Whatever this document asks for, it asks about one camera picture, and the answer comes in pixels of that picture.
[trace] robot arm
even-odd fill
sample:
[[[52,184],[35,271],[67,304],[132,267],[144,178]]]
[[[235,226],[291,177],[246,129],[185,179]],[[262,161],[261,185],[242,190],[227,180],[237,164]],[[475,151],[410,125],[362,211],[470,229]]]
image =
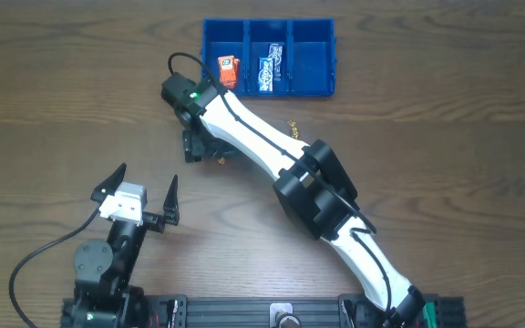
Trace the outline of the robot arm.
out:
[[[273,178],[273,188],[293,223],[313,238],[330,244],[344,259],[364,287],[366,297],[382,311],[390,303],[385,326],[399,327],[420,313],[425,302],[418,289],[394,269],[369,234],[355,232],[369,231],[364,221],[351,215],[317,181],[305,186],[303,181],[308,173],[244,123],[309,168],[320,172],[322,179],[357,209],[354,203],[357,192],[334,152],[323,141],[317,140],[309,146],[284,135],[256,117],[231,91],[223,90],[231,113],[218,92],[220,87],[208,78],[196,85],[181,74],[174,73],[162,86],[163,99],[173,106],[182,125],[196,136],[193,141],[201,142],[197,148],[184,145],[187,161],[222,152],[220,149],[208,149],[210,147],[238,149]],[[193,152],[188,156],[188,151],[195,149],[202,149],[202,153]]]

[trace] wire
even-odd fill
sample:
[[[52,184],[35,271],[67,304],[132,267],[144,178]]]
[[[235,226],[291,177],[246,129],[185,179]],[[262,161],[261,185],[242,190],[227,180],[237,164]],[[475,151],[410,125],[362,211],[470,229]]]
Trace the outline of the wire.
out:
[[[365,233],[365,229],[352,228],[350,229],[350,234],[352,235],[354,241],[357,241],[360,245],[362,245],[362,247],[364,247],[365,251],[372,257],[372,259],[378,266],[378,269],[380,269],[380,271],[382,272],[382,279],[384,279],[384,282],[386,283],[386,292],[388,293],[388,301],[386,302],[386,310],[384,311],[384,314],[388,315],[388,312],[390,311],[390,306],[392,305],[392,290],[390,289],[390,280],[388,279],[386,270],[384,270],[384,266],[382,266],[380,260],[374,255],[372,250],[370,250],[370,248],[364,243],[364,241],[362,241],[362,239],[357,236],[356,232]]]
[[[86,220],[79,228],[77,228],[76,230],[70,232],[69,234],[67,234],[65,236],[62,236],[62,237],[58,238],[55,241],[49,242],[48,244],[38,248],[35,251],[32,251],[29,255],[25,256],[25,258],[22,261],[20,261],[16,265],[15,269],[11,272],[11,277],[9,277],[9,299],[11,300],[11,303],[14,305],[14,308],[15,308],[15,311],[17,312],[17,314],[19,314],[19,316],[22,318],[22,320],[24,320],[24,323],[26,323],[28,327],[36,328],[36,325],[34,323],[32,323],[32,321],[29,320],[29,318],[27,318],[26,314],[19,307],[19,303],[17,302],[17,299],[15,298],[15,292],[14,292],[15,277],[19,273],[19,270],[28,261],[30,261],[33,258],[35,258],[37,256],[37,254],[39,254],[39,253],[41,253],[41,252],[43,252],[45,250],[48,250],[48,249],[58,245],[62,241],[67,241],[70,238],[72,238],[72,237],[76,236],[77,234],[79,234],[82,230],[84,230],[88,226],[88,224],[90,224],[90,222],[92,222],[95,219],[97,214],[98,214],[98,208],[92,212],[92,214],[90,215],[88,220]]]
[[[206,64],[204,64],[204,62],[199,60],[194,55],[191,55],[191,54],[188,54],[188,53],[184,53],[184,52],[175,52],[175,53],[170,55],[170,58],[168,58],[168,69],[170,70],[171,74],[173,74],[173,68],[171,67],[171,60],[174,57],[176,57],[176,56],[185,56],[185,57],[187,57],[189,59],[192,59],[193,61],[197,62],[198,64],[200,64],[200,66],[204,69],[204,71],[206,72],[206,74],[210,78],[212,84],[214,85],[214,87],[218,91],[218,94],[220,94],[220,98],[222,99],[222,102],[224,103],[224,106],[226,106],[226,108],[228,109],[228,111],[234,117],[234,119],[236,121],[238,121],[241,124],[243,124],[247,129],[249,129],[256,136],[258,136],[259,138],[261,138],[264,141],[266,141],[269,145],[273,146],[273,148],[279,150],[279,152],[281,152],[281,155],[286,156],[287,158],[292,160],[295,163],[295,165],[297,165],[298,167],[304,169],[309,174],[309,176],[311,176],[311,178],[313,178],[314,180],[318,181],[319,184],[324,189],[329,191],[329,193],[331,193],[336,199],[338,199],[339,202],[342,203],[342,205],[344,205],[350,213],[352,213],[356,217],[358,217],[366,225],[366,227],[369,229],[370,233],[376,234],[376,227],[374,226],[374,224],[372,224],[372,222],[370,222],[370,220],[364,214],[362,214],[359,210],[357,210],[354,206],[352,206],[352,204],[350,204],[341,195],[339,195],[337,193],[337,191],[334,190],[334,187],[331,184],[325,182],[323,179],[318,177],[315,174],[315,172],[312,169],[310,169],[305,163],[303,163],[300,159],[298,159],[295,156],[291,155],[291,153],[289,153],[287,150],[281,148],[279,145],[274,143],[272,140],[270,140],[269,138],[265,137],[264,134],[259,132],[256,128],[251,127],[241,117],[239,117],[236,113],[234,113],[234,111],[232,110],[231,106],[228,104],[228,101],[226,101],[226,97],[224,96],[224,93],[225,93],[224,87],[221,86],[220,82],[216,79],[214,74],[206,66]]]

